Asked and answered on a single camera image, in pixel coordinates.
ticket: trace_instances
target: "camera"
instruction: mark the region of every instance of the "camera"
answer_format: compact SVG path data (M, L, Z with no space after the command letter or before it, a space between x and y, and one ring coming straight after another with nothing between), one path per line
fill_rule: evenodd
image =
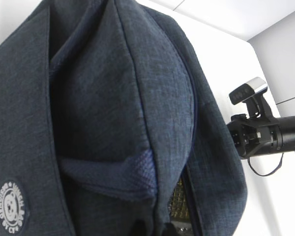
M263 96L266 91L266 82L256 77L229 94L233 105L243 102L249 113L249 117L246 114L234 115L227 124L242 159L295 151L295 116L273 117Z

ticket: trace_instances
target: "stitched seam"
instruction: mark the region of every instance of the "stitched seam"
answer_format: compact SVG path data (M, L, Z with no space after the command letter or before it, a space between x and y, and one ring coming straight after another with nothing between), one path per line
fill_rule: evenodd
M85 182L80 182L82 185L90 186L90 187L99 187L101 190L116 190L121 193L141 193L142 191L150 191L150 190L155 190L152 186L148 186L147 188L140 188L140 189L122 189L122 188L115 188L115 187L108 187L100 184L93 184L93 183L85 183Z
M154 167L155 167L156 189L157 189L157 199L156 199L156 203L155 203L155 205L153 207L153 211L154 211L154 214L155 214L155 211L156 211L156 208L157 208L156 206L157 206L157 201L158 201L158 195L159 195L158 171L157 171L157 165L156 165L157 162L155 160L154 148L152 146L150 134L149 134L149 131L148 131L147 118L146 118L146 115L145 115L145 109L144 109L144 104L143 104L143 100L142 100L142 94L141 94L141 90L140 90L140 86L139 86L136 65L135 65L135 62L134 62L134 58L133 58L133 56L131 54L129 44L127 42L127 37L126 37L126 34L125 34L125 30L124 30L124 26L123 26L123 23L122 23L122 20L121 20L119 10L117 8L116 0L114 0L114 6L115 6L115 9L116 9L116 12L117 12L117 15L118 15L118 19L119 19L119 22L120 22L120 25L121 25L121 28L122 28L124 41L126 43L127 49L129 51L129 54L130 54L130 57L131 57L131 60L132 60L134 75L135 75L135 78L136 78L136 84L137 84L137 89L138 89L140 103L141 103L141 109L142 109L142 113L143 113L143 120L144 120L145 130L146 130L146 134L147 134L147 140L149 142L149 145L151 146L151 151L152 151L152 157L153 157L153 162L154 162Z
M174 46L173 42L170 40L170 38L168 37L168 35L164 32L164 30L161 28L161 26L155 21L154 17L150 15L149 12L147 12L143 7L142 7L142 10L148 15L150 16L151 20L152 20L152 23L159 29L159 31L161 32L161 34L167 39L167 42L168 44L170 45L170 47L172 48L172 52L174 52L175 56L177 58L179 58L179 64L180 64L180 67L181 68L184 68L183 70L183 73L186 77L189 78L189 74L187 73L187 68L186 68L186 65L182 62L182 59L181 59L181 56L179 55L179 53L177 52L177 49L176 47ZM190 94L193 94L193 89L192 89L192 86L191 86L191 79L187 80L187 86L188 86L188 89L189 89L189 93ZM196 103L194 102L195 99L192 99L192 96L189 97L189 108L190 108L190 116L193 117L194 119L194 116L192 115L192 107L194 107L196 105ZM190 133L193 133L193 127L190 127Z
M57 191L58 191L58 196L59 196L59 200L60 200L60 203L61 203L61 208L62 208L62 213L65 217L65 221L67 223L67 227L69 229L69 232L70 232L70 235L72 236L72 231L71 231L71 227L70 227L70 224L69 224L69 220L68 220L68 216L66 214L66 211L64 209L64 202L63 202L63 199L62 199L62 195L61 195L61 191L59 189L59 185L61 184L60 181L57 180L57 173L56 173L56 166L55 166L55 162L53 160L53 157L55 155L55 153L53 152L53 145L51 143L53 143L52 141L52 133L51 133L51 124L50 124L50 120L49 120L49 109L48 109L48 104L49 104L49 99L48 99L48 96L49 96L49 87L48 87L48 75L49 75L49 71L48 71L48 48L49 48L49 30L48 30L48 25L50 23L50 15L49 15L49 6L48 6L48 10L46 12L46 45L45 45L45 49L46 50L46 53L45 53L45 74L44 74L44 78L45 78L45 110L46 110L46 124L47 124L47 129L48 129L48 139L49 139L49 148L50 148L50 157L51 157L51 163L52 163L52 166L53 166L53 170L54 170L54 177L55 177L55 183L56 183L56 186L57 186Z

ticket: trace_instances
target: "embroidered logo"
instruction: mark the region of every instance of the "embroidered logo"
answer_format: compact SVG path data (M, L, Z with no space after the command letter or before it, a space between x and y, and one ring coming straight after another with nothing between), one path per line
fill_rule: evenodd
M0 219L2 226L11 235L18 234L26 218L24 196L16 182L4 183L0 190Z

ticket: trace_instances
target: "navy fabric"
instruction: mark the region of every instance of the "navy fabric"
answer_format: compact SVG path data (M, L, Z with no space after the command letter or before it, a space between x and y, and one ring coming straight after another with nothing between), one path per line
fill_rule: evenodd
M0 46L0 187L23 186L25 236L129 236L137 222L161 236L185 165L201 233L231 235L241 163L172 18L134 0L44 0Z
M95 193L128 201L141 201L157 194L151 150L128 157L123 162L60 158L59 165L64 174Z
M197 56L176 22L145 8L170 37L192 73L198 100L195 140L185 171L201 223L199 235L233 235L247 201L240 157L221 116Z

